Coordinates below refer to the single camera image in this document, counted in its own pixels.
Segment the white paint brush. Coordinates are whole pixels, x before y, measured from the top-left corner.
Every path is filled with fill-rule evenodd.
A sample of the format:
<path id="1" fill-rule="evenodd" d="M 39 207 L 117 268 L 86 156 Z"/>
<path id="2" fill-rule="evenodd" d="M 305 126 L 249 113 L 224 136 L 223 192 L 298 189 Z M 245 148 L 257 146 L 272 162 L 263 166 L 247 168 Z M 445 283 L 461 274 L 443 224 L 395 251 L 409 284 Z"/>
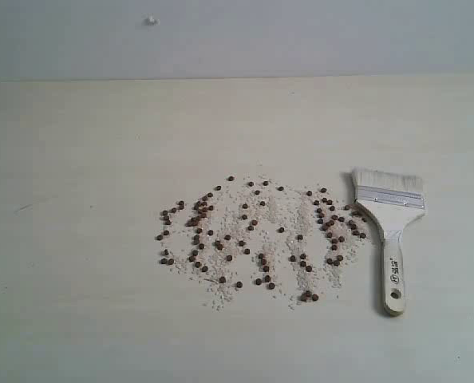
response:
<path id="1" fill-rule="evenodd" d="M 389 315 L 400 316 L 406 308 L 402 234 L 425 215 L 423 180 L 365 168 L 355 168 L 352 179 L 354 201 L 376 223 L 381 240 L 383 306 Z"/>

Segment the scattered rice and brown pellets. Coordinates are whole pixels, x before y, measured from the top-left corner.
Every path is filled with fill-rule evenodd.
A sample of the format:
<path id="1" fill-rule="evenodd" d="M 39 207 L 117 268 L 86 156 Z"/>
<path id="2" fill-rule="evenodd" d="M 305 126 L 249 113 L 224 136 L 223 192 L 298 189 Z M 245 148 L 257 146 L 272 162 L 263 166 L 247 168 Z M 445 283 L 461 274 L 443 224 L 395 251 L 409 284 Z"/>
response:
<path id="1" fill-rule="evenodd" d="M 162 210 L 159 221 L 159 265 L 204 286 L 213 310 L 244 291 L 292 309 L 319 302 L 373 244 L 369 219 L 326 186 L 294 188 L 265 176 L 228 176 Z"/>

